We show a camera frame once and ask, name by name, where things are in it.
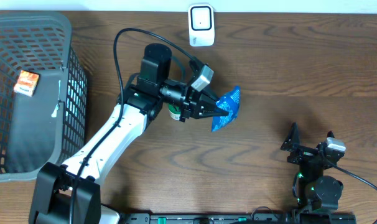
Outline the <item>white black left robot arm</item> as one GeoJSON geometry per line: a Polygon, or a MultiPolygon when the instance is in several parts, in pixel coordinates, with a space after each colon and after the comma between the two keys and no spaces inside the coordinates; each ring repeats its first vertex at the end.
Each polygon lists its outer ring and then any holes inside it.
{"type": "Polygon", "coordinates": [[[101,185],[126,148],[155,120],[162,105],[180,109],[179,120],[227,116],[209,88],[213,70],[189,61],[188,83],[169,79],[172,51],[149,44],[141,70],[129,77],[121,99],[102,128],[61,165],[47,162],[39,171],[29,223],[119,223],[121,215],[101,203],[101,185]]]}

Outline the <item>green lid seasoning jar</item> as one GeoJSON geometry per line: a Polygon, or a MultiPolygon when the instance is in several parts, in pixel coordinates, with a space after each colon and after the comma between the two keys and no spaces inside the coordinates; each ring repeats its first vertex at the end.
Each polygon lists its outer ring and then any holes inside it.
{"type": "Polygon", "coordinates": [[[180,115],[181,115],[181,110],[178,106],[169,104],[168,105],[169,109],[169,115],[172,119],[179,121],[180,120],[180,115]]]}

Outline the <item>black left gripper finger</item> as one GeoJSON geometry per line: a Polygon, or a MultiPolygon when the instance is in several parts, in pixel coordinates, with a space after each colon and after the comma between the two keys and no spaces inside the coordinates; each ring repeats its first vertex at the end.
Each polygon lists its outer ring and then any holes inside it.
{"type": "Polygon", "coordinates": [[[203,93],[210,97],[213,101],[218,101],[220,97],[210,88],[210,85],[203,89],[203,93]]]}
{"type": "Polygon", "coordinates": [[[214,103],[202,102],[198,104],[197,119],[228,115],[229,112],[217,107],[214,103]]]}

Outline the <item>orange snack packet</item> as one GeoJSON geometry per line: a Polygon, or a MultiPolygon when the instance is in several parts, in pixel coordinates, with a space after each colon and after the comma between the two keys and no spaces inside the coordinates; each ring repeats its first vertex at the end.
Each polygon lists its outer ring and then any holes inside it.
{"type": "Polygon", "coordinates": [[[37,83],[39,82],[40,75],[25,70],[21,70],[14,85],[14,92],[32,97],[37,83]]]}

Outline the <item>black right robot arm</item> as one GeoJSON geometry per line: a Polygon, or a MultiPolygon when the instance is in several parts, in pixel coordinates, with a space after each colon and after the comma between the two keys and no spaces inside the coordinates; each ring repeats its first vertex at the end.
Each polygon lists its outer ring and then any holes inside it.
{"type": "Polygon", "coordinates": [[[329,215],[338,208],[343,184],[323,173],[345,155],[346,149],[345,143],[335,138],[332,131],[316,147],[303,146],[298,125],[291,125],[281,150],[290,153],[287,162],[299,166],[292,186],[293,195],[298,200],[298,209],[292,213],[293,217],[299,219],[302,214],[329,215]]]}

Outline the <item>blue Oreo cookie pack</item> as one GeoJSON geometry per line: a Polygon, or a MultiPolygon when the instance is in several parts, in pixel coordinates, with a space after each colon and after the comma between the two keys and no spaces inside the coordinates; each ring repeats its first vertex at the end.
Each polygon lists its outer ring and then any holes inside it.
{"type": "Polygon", "coordinates": [[[216,103],[219,109],[228,112],[226,116],[216,116],[212,122],[212,132],[224,128],[238,117],[240,108],[240,86],[235,86],[233,90],[225,93],[216,103]]]}

